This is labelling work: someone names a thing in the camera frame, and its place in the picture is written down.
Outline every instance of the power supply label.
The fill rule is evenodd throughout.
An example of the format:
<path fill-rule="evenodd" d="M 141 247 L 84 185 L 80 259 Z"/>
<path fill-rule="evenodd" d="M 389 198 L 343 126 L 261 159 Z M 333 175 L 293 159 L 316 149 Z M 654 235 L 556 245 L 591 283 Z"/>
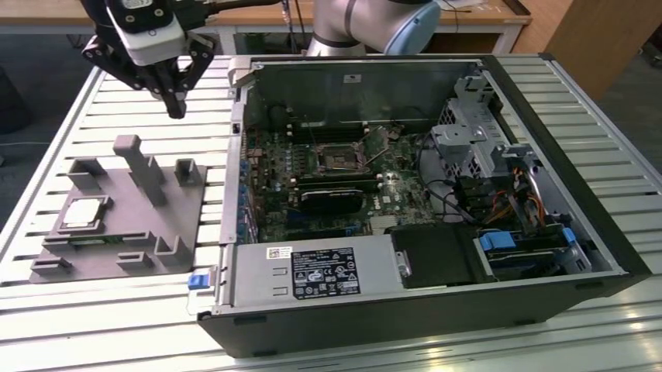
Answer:
<path fill-rule="evenodd" d="M 353 248 L 292 252 L 291 260 L 297 300 L 360 293 Z"/>

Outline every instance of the green circuit board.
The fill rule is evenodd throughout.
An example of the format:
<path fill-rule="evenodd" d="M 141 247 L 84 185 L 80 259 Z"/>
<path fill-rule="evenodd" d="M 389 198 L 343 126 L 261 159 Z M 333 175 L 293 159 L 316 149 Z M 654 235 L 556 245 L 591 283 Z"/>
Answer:
<path fill-rule="evenodd" d="M 413 169 L 416 136 L 399 136 L 377 126 L 353 143 L 296 145 L 277 133 L 259 133 L 259 141 L 249 139 L 259 241 L 372 235 L 369 219 L 380 216 L 392 216 L 397 224 L 433 221 Z M 296 208 L 292 178 L 365 173 L 379 175 L 379 190 L 364 194 L 357 212 L 309 216 Z"/>

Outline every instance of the table leg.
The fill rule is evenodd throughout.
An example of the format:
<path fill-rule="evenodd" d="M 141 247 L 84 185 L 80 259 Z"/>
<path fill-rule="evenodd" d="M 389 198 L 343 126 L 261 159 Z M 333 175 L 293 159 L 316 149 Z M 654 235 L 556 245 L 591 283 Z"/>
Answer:
<path fill-rule="evenodd" d="M 515 42 L 518 41 L 519 32 L 522 31 L 522 25 L 510 25 L 503 27 L 503 33 L 499 35 L 496 44 L 494 45 L 494 54 L 506 54 L 512 51 Z"/>
<path fill-rule="evenodd" d="M 224 55 L 236 55 L 236 44 L 235 44 L 235 26 L 220 26 L 217 28 L 220 48 L 223 49 Z"/>

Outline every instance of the blue tab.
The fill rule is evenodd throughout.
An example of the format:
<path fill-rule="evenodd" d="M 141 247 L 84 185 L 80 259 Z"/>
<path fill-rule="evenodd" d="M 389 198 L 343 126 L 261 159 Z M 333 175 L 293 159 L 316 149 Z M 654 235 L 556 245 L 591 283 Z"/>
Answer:
<path fill-rule="evenodd" d="M 516 247 L 512 236 L 507 231 L 486 232 L 480 237 L 480 245 L 483 246 L 483 250 L 507 250 Z"/>
<path fill-rule="evenodd" d="M 483 235 L 478 240 L 480 241 L 480 246 L 483 247 L 483 252 L 487 252 L 488 250 L 492 249 L 492 243 L 490 242 L 487 235 Z"/>
<path fill-rule="evenodd" d="M 208 274 L 193 274 L 188 277 L 188 289 L 193 291 L 195 289 L 207 289 L 209 287 L 209 275 Z"/>
<path fill-rule="evenodd" d="M 576 242 L 575 233 L 568 227 L 563 228 L 563 236 L 566 237 L 568 245 L 572 245 Z"/>

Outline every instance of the metal table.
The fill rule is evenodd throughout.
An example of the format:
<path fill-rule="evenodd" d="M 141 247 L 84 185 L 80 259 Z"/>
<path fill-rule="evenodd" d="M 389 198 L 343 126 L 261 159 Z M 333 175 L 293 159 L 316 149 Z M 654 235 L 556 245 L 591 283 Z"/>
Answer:
<path fill-rule="evenodd" d="M 219 259 L 229 58 L 213 62 L 189 94 L 183 120 L 168 119 L 163 103 L 147 91 L 132 91 L 93 70 L 0 235 L 0 369 L 329 372 L 659 367 L 662 179 L 555 62 L 538 56 L 499 59 L 642 254 L 655 274 L 651 279 L 611 298 L 579 304 L 543 324 L 249 360 L 227 356 L 195 324 L 187 312 L 188 274 L 32 285 L 29 265 L 70 187 L 62 172 L 76 157 L 96 156 L 104 167 L 124 167 L 112 155 L 117 134 L 140 135 L 144 153 L 156 155 L 163 166 L 179 157 L 193 157 L 211 167 L 195 266 L 207 267 Z M 523 142 L 515 124 L 512 131 Z"/>

